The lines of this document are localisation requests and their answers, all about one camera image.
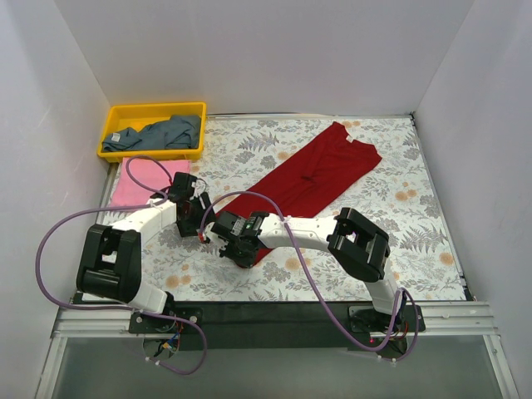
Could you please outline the red t shirt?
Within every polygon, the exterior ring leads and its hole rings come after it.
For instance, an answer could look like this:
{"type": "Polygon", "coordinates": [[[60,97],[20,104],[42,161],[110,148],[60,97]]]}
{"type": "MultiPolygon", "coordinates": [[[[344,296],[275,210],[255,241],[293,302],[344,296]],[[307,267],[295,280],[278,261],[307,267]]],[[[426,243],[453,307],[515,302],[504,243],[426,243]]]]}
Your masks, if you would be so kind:
{"type": "Polygon", "coordinates": [[[374,145],[354,140],[334,122],[301,150],[222,208],[247,219],[254,212],[314,218],[338,196],[379,165],[374,145]]]}

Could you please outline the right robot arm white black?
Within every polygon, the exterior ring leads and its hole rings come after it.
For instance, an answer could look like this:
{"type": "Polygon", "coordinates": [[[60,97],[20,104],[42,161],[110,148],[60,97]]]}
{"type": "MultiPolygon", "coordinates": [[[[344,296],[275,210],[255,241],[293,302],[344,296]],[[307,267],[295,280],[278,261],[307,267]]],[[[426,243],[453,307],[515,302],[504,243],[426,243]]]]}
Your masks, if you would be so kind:
{"type": "Polygon", "coordinates": [[[262,249],[288,248],[296,242],[303,249],[331,254],[352,278],[365,284],[373,313],[370,324],[395,330],[406,321],[405,295],[395,302],[397,282],[389,264],[389,236],[354,209],[322,218],[280,217],[253,212],[247,219],[224,211],[207,224],[204,236],[219,246],[219,255],[241,268],[259,261],[262,249]]]}

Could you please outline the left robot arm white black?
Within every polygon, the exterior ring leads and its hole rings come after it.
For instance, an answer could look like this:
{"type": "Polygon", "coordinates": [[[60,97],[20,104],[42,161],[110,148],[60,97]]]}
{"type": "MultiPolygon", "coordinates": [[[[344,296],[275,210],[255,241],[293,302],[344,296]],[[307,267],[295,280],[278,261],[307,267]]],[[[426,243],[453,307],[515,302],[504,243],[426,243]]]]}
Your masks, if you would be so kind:
{"type": "Polygon", "coordinates": [[[200,222],[215,221],[207,184],[201,178],[177,172],[165,189],[168,199],[157,205],[152,195],[148,207],[113,224],[95,224],[86,234],[76,287],[83,293],[108,298],[148,312],[148,322],[161,333],[170,331],[177,313],[166,305],[169,294],[142,278],[142,249],[172,224],[182,238],[195,237],[200,222]]]}

